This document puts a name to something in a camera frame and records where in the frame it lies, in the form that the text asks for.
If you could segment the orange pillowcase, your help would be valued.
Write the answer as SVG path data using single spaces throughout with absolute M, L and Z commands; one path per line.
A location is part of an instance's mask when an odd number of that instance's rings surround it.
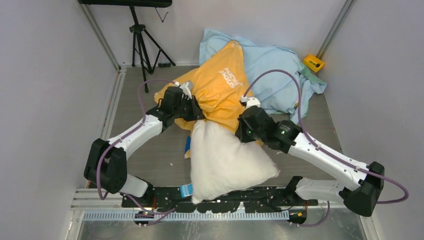
M 176 78 L 176 81 L 180 84 L 193 83 L 191 93 L 208 121 L 236 132 L 238 117 L 244 111 L 240 99 L 250 85 L 239 42 L 229 41 L 204 64 Z

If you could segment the white pillow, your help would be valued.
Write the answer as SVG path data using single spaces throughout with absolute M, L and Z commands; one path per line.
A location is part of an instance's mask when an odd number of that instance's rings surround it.
M 193 204 L 245 190 L 279 176 L 277 165 L 258 143 L 242 143 L 232 131 L 214 121 L 177 119 L 175 122 L 191 133 L 189 158 Z

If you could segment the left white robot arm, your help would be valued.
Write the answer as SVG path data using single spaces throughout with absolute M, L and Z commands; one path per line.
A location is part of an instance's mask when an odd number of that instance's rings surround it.
M 132 195 L 141 207 L 148 207 L 154 199 L 148 190 L 149 183 L 128 174 L 127 160 L 143 144 L 173 125 L 176 119 L 186 122 L 204 119 L 196 97 L 191 93 L 192 87 L 191 81 L 176 82 L 135 125 L 108 140 L 96 139 L 90 148 L 84 178 L 108 193 Z

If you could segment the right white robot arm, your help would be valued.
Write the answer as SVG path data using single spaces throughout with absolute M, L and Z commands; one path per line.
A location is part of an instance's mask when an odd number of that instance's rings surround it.
M 290 120 L 274 121 L 258 107 L 247 108 L 239 117 L 236 137 L 243 143 L 260 141 L 272 150 L 305 160 L 334 177 L 334 180 L 314 180 L 294 176 L 285 192 L 291 205 L 303 200 L 323 200 L 344 204 L 353 213 L 370 217 L 384 188 L 379 176 L 385 167 L 351 159 L 307 136 Z

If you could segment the light blue cloth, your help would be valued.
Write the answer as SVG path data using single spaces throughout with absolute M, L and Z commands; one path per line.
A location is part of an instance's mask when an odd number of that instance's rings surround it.
M 247 38 L 232 37 L 218 30 L 204 30 L 199 63 L 205 63 L 231 40 L 241 45 L 247 80 L 254 84 L 252 92 L 269 115 L 286 113 L 298 123 L 299 117 L 308 114 L 310 98 L 325 91 L 327 83 L 314 75 L 291 49 L 259 46 Z

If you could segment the yellow box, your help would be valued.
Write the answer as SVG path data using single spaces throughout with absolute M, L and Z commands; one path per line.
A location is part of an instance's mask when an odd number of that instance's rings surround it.
M 313 54 L 308 54 L 303 60 L 303 64 L 315 73 L 318 73 L 324 66 L 325 62 L 317 58 Z

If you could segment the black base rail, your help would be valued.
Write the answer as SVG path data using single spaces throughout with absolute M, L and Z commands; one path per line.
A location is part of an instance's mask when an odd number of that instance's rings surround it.
M 303 223 L 308 213 L 327 208 L 323 200 L 302 200 L 276 186 L 233 191 L 214 200 L 194 204 L 189 187 L 153 187 L 141 198 L 124 193 L 98 198 L 96 189 L 79 189 L 71 204 L 88 221 L 150 222 L 288 221 Z

